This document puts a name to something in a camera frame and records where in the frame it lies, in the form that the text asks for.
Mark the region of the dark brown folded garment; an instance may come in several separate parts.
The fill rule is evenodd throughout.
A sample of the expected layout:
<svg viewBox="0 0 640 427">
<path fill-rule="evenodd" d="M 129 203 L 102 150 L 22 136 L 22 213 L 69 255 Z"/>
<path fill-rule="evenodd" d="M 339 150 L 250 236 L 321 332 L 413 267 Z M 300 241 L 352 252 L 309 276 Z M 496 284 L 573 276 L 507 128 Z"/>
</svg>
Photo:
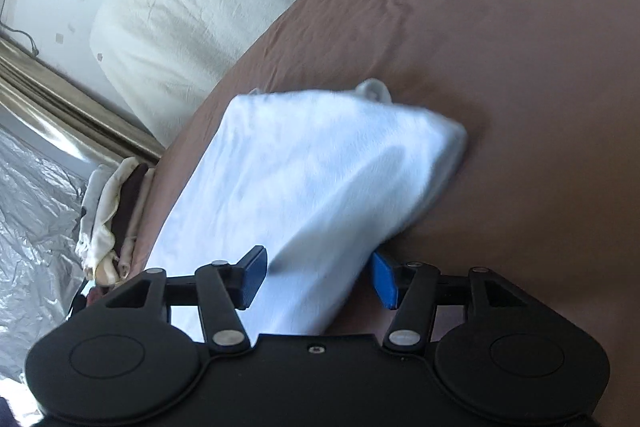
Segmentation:
<svg viewBox="0 0 640 427">
<path fill-rule="evenodd" d="M 120 256 L 129 222 L 140 195 L 142 182 L 148 170 L 149 166 L 146 164 L 137 165 L 120 189 L 119 205 L 112 220 L 112 232 L 115 237 L 114 253 L 117 257 Z"/>
</svg>

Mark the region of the beige curtain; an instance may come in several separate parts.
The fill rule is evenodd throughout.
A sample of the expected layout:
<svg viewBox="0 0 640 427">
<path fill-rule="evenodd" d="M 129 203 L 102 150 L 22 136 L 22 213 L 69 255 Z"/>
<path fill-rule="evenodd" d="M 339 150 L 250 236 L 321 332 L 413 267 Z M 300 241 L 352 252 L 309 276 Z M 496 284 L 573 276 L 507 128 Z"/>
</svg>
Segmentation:
<svg viewBox="0 0 640 427">
<path fill-rule="evenodd" d="M 164 148 L 152 135 L 94 101 L 6 39 L 1 40 L 1 106 L 41 139 L 85 162 L 155 165 Z"/>
</svg>

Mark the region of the white covered mattress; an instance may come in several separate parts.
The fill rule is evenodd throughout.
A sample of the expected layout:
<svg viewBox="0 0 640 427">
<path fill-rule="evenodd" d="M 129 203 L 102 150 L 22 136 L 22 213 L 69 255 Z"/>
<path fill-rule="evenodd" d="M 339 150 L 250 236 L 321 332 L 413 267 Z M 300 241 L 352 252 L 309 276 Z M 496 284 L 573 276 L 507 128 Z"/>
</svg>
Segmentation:
<svg viewBox="0 0 640 427">
<path fill-rule="evenodd" d="M 163 146 L 296 0 L 103 0 L 90 35 L 106 79 Z"/>
</svg>

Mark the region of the silver foil window cover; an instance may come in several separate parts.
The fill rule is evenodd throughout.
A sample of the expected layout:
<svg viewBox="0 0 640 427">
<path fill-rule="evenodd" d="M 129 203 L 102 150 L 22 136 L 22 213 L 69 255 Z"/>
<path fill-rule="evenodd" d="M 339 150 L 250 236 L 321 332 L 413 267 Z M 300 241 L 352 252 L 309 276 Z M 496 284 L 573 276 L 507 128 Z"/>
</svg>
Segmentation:
<svg viewBox="0 0 640 427">
<path fill-rule="evenodd" d="M 27 352 L 70 312 L 84 272 L 75 254 L 92 162 L 1 111 L 1 376 L 20 381 Z"/>
</svg>

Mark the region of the white t-shirt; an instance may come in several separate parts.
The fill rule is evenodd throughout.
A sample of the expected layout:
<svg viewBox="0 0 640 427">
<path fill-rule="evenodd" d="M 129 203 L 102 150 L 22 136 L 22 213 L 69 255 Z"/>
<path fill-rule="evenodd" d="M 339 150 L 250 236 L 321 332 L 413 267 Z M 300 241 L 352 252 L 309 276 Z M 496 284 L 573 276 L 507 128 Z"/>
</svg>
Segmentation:
<svg viewBox="0 0 640 427">
<path fill-rule="evenodd" d="M 452 119 L 358 89 L 239 95 L 160 229 L 151 265 L 190 275 L 265 247 L 267 275 L 241 314 L 247 334 L 320 334 L 370 254 L 442 194 L 466 138 Z"/>
</svg>

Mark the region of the cream towel green trim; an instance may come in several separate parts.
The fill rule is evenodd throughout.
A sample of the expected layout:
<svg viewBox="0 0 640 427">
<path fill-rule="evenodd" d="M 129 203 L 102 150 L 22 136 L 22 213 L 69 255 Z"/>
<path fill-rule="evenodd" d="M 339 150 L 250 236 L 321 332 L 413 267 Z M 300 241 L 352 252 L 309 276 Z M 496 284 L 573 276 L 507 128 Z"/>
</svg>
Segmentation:
<svg viewBox="0 0 640 427">
<path fill-rule="evenodd" d="M 137 165 L 143 162 L 137 158 L 129 157 L 124 159 L 111 178 L 106 182 L 102 191 L 98 211 L 96 212 L 96 222 L 92 231 L 91 244 L 86 259 L 81 259 L 82 269 L 86 279 L 93 281 L 98 286 L 114 286 L 121 284 L 131 272 L 132 255 L 134 245 L 138 236 L 138 230 L 142 218 L 142 213 L 151 190 L 155 169 L 150 167 L 142 182 L 140 195 L 134 213 L 129 222 L 120 256 L 114 253 L 115 237 L 112 232 L 112 220 L 119 205 L 120 189 L 122 184 L 130 177 Z"/>
</svg>

